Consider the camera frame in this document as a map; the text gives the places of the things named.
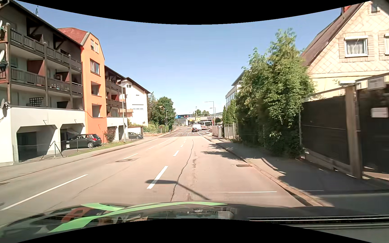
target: beige house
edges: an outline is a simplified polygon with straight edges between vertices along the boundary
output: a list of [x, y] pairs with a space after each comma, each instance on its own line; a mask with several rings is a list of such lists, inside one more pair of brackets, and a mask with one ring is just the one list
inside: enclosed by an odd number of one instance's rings
[[389, 0], [343, 7], [302, 57], [316, 92], [389, 72]]

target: green stripe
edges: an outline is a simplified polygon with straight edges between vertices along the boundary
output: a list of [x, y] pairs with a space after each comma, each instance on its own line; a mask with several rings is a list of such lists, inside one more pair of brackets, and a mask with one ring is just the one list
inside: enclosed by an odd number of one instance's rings
[[105, 211], [118, 211], [118, 210], [124, 209], [124, 207], [113, 207], [113, 206], [103, 205], [100, 203], [86, 203], [86, 204], [81, 204], [81, 206], [91, 207], [91, 208], [105, 210]]
[[132, 207], [132, 208], [125, 208], [122, 210], [118, 210], [115, 212], [111, 212], [108, 214], [104, 214], [101, 216], [90, 216], [90, 217], [84, 217], [84, 218], [78, 218], [73, 221], [64, 223], [55, 229], [49, 231], [49, 233], [58, 232], [58, 231], [65, 231], [65, 230], [75, 230], [85, 227], [89, 222], [96, 218], [103, 218], [107, 216], [122, 214], [122, 213], [129, 213], [134, 212], [138, 210], [144, 210], [144, 209], [151, 209], [156, 207], [166, 207], [166, 206], [173, 206], [173, 205], [182, 205], [182, 204], [198, 204], [198, 205], [206, 205], [206, 206], [218, 206], [218, 205], [226, 205], [224, 203], [217, 203], [217, 202], [170, 202], [170, 203], [160, 203], [160, 204], [154, 204], [154, 205], [147, 205], [143, 207]]

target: roof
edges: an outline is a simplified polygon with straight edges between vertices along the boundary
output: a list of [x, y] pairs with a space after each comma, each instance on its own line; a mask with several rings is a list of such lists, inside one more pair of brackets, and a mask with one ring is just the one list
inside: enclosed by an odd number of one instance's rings
[[351, 6], [331, 24], [323, 29], [307, 46], [301, 57], [304, 59], [303, 65], [309, 66], [318, 57], [328, 43], [338, 34], [343, 26], [352, 18], [352, 16], [361, 8], [364, 3], [358, 3]]
[[20, 5], [16, 1], [11, 0], [11, 1], [9, 1], [9, 4], [14, 6], [14, 7], [19, 8], [22, 12], [24, 12], [27, 15], [29, 15], [32, 19], [38, 20], [39, 22], [42, 22], [43, 24], [47, 25], [48, 27], [50, 27], [50, 28], [54, 29], [55, 31], [59, 32], [62, 36], [66, 37], [68, 40], [73, 41], [73, 43], [76, 43], [77, 45], [80, 45], [77, 41], [75, 41], [72, 38], [70, 38], [70, 36], [65, 35], [61, 31], [59, 31], [57, 28], [55, 28], [51, 24], [47, 23], [45, 20], [43, 20], [42, 18], [38, 17], [37, 15], [33, 14], [31, 11], [29, 11], [28, 9], [26, 9], [24, 6]]
[[131, 79], [130, 77], [127, 77], [126, 78], [128, 81], [132, 82], [133, 84], [135, 84], [136, 86], [138, 86], [139, 88], [141, 88], [142, 90], [144, 90], [145, 92], [147, 92], [147, 94], [150, 94], [151, 92], [148, 91], [147, 89], [145, 89], [144, 87], [142, 87], [140, 84], [138, 84], [136, 81], [134, 81], [133, 79]]
[[70, 36], [74, 41], [76, 41], [79, 44], [83, 44], [82, 41], [85, 38], [85, 35], [88, 33], [88, 31], [76, 29], [72, 27], [68, 28], [58, 28], [59, 31], [61, 31], [66, 36]]
[[232, 83], [232, 86], [237, 85], [238, 81], [242, 80], [242, 76], [244, 75], [245, 70], [238, 76], [238, 78]]
[[110, 67], [108, 67], [108, 66], [105, 65], [105, 70], [106, 70], [106, 69], [110, 70], [112, 73], [115, 73], [117, 76], [121, 77], [123, 80], [126, 79], [123, 75], [121, 75], [121, 74], [115, 72], [115, 71], [112, 70]]

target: tree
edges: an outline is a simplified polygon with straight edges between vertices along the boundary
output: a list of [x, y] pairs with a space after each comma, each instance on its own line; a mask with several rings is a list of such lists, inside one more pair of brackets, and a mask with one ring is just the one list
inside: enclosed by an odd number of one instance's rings
[[223, 106], [223, 124], [229, 124], [226, 106]]
[[165, 124], [166, 113], [169, 121], [173, 122], [175, 117], [175, 108], [173, 108], [173, 102], [168, 97], [161, 97], [157, 100], [151, 112], [151, 120], [157, 124]]
[[303, 98], [314, 85], [295, 47], [292, 29], [279, 30], [267, 53], [250, 55], [243, 83], [236, 97], [239, 135], [257, 140], [274, 155], [295, 156], [301, 152], [298, 113]]
[[200, 116], [201, 113], [202, 113], [201, 110], [200, 110], [200, 109], [197, 109], [197, 110], [195, 110], [195, 111], [193, 112], [193, 115]]
[[147, 110], [148, 110], [148, 122], [151, 120], [152, 111], [154, 106], [157, 104], [156, 97], [154, 96], [154, 91], [147, 96]]
[[228, 119], [229, 123], [234, 123], [237, 121], [237, 119], [236, 119], [236, 104], [235, 104], [234, 99], [230, 102], [230, 105], [227, 108], [227, 119]]

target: car hood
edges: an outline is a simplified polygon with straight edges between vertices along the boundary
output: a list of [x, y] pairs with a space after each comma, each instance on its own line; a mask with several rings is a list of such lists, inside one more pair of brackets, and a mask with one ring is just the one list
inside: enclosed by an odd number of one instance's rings
[[368, 213], [336, 207], [279, 207], [229, 202], [162, 202], [140, 205], [88, 203], [23, 218], [0, 228], [0, 238], [22, 235], [29, 239], [106, 224], [169, 218], [253, 220], [358, 216]]

